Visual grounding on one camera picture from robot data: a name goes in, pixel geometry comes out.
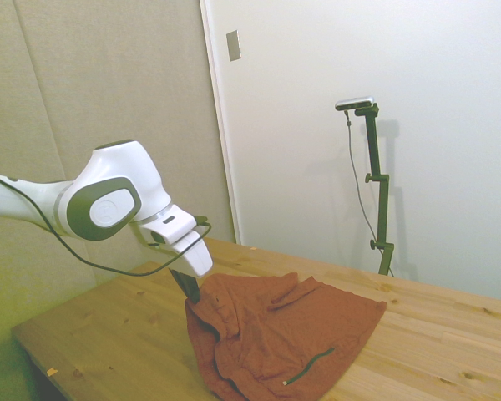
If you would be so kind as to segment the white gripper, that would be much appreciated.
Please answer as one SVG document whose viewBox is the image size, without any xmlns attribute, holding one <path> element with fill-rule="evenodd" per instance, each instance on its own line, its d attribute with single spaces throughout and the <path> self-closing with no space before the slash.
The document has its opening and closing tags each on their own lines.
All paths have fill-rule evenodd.
<svg viewBox="0 0 501 401">
<path fill-rule="evenodd" d="M 173 244 L 165 244 L 161 240 L 162 236 L 154 234 L 154 241 L 159 244 L 158 253 L 169 258 L 163 264 L 170 269 L 180 290 L 192 302 L 199 302 L 200 288 L 196 277 L 204 276 L 213 267 L 204 239 L 197 230 L 192 229 Z"/>
</svg>

